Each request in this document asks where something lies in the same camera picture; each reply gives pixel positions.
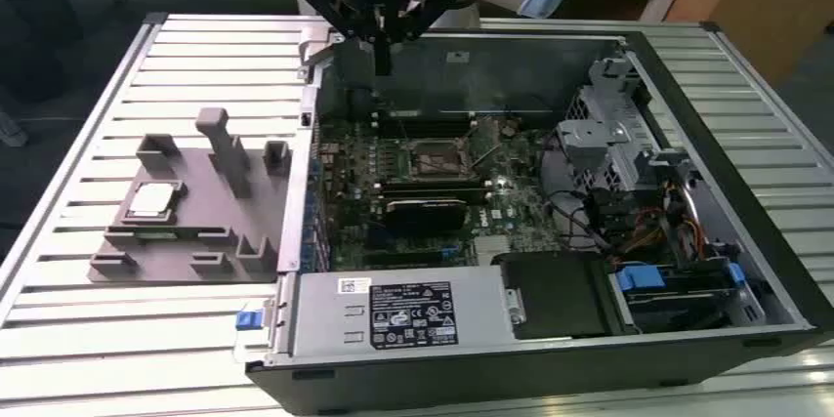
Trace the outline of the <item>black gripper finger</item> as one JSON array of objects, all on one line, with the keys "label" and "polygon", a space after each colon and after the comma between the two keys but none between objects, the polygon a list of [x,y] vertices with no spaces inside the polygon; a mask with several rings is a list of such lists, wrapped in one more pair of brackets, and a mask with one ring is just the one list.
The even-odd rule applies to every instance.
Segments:
[{"label": "black gripper finger", "polygon": [[360,0],[306,0],[346,39],[358,39],[371,51],[374,72],[384,75],[384,32],[371,5]]},{"label": "black gripper finger", "polygon": [[435,0],[382,0],[382,75],[392,71],[392,46],[415,40],[435,21]]}]

